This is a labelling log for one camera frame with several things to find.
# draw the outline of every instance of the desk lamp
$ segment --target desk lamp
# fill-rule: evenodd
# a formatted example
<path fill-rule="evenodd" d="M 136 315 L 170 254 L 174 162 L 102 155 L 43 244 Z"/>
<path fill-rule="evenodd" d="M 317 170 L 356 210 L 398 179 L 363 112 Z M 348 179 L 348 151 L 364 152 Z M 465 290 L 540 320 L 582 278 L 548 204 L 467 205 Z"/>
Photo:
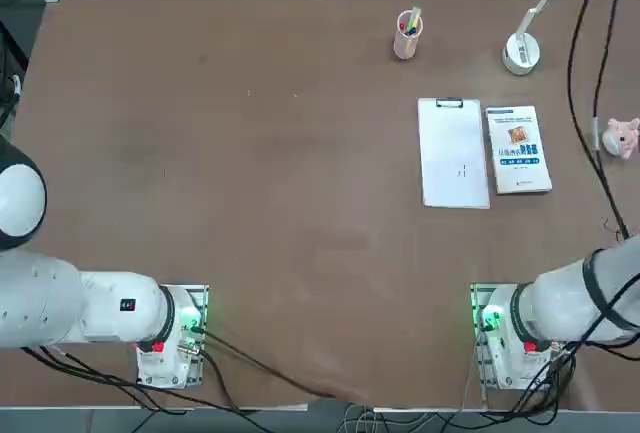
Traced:
<path fill-rule="evenodd" d="M 502 49 L 502 62 L 514 75 L 524 76 L 531 73 L 540 61 L 540 46 L 536 39 L 527 33 L 527 28 L 548 1 L 540 0 L 534 8 L 527 10 L 520 26 Z"/>

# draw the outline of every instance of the book cover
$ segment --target book cover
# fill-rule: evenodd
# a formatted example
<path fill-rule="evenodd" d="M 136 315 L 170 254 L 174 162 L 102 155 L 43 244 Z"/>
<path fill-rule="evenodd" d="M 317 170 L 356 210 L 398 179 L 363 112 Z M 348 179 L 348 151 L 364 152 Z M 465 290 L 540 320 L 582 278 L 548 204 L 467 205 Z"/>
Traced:
<path fill-rule="evenodd" d="M 551 190 L 533 106 L 487 108 L 498 194 Z"/>

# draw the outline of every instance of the clipboard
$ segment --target clipboard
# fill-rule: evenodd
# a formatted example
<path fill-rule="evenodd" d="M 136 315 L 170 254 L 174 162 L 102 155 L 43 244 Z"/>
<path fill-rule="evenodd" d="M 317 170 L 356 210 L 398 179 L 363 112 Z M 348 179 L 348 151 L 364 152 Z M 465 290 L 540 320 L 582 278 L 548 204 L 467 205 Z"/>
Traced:
<path fill-rule="evenodd" d="M 418 100 L 425 206 L 489 208 L 480 101 Z"/>

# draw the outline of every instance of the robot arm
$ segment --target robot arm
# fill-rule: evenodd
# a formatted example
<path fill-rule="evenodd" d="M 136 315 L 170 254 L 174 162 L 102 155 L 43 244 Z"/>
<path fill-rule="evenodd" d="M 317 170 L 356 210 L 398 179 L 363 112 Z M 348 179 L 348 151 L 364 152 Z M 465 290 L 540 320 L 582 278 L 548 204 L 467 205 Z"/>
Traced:
<path fill-rule="evenodd" d="M 197 384 L 202 362 L 192 361 L 199 338 L 190 328 L 202 326 L 204 308 L 181 286 L 131 272 L 78 271 L 18 249 L 46 207 L 42 174 L 0 136 L 0 348 L 136 343 L 138 376 L 147 384 Z"/>
<path fill-rule="evenodd" d="M 136 343 L 138 376 L 187 386 L 202 314 L 187 290 L 130 272 L 84 272 L 24 250 L 0 254 L 0 348 Z"/>
<path fill-rule="evenodd" d="M 524 389 L 559 352 L 558 342 L 615 341 L 640 328 L 640 284 L 609 303 L 640 272 L 640 237 L 540 275 L 533 283 L 499 285 L 478 318 L 486 335 L 495 385 Z"/>

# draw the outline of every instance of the tabletop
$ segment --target tabletop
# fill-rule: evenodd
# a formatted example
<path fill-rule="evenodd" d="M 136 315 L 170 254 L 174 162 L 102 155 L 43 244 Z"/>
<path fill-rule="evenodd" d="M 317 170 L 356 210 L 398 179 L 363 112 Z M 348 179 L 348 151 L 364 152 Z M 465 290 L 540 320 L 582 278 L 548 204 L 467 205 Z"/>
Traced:
<path fill-rule="evenodd" d="M 48 215 L 29 247 L 80 269 L 208 284 L 220 336 L 339 398 L 457 409 L 474 341 L 470 283 L 530 281 L 616 242 L 566 100 L 582 0 L 552 0 L 536 18 L 542 56 L 529 77 L 501 64 L 507 36 L 534 1 L 49 5 L 14 137 L 49 188 Z M 638 1 L 620 1 L 605 121 L 638 112 Z M 592 0 L 576 53 L 585 129 L 610 3 Z M 425 27 L 416 56 L 401 62 L 391 48 L 395 20 L 412 6 L 423 8 Z M 492 190 L 489 210 L 424 207 L 416 103 L 447 96 L 534 105 L 553 190 Z M 606 165 L 634 231 L 639 165 Z M 128 345 L 71 351 L 132 377 Z M 240 405 L 312 399 L 215 354 Z M 13 385 L 2 405 L 129 404 L 19 351 L 1 359 Z M 476 369 L 468 408 L 482 406 Z M 565 406 L 637 411 L 639 381 L 629 364 L 581 353 Z M 213 374 L 188 393 L 220 400 Z M 512 398 L 491 393 L 490 406 Z"/>

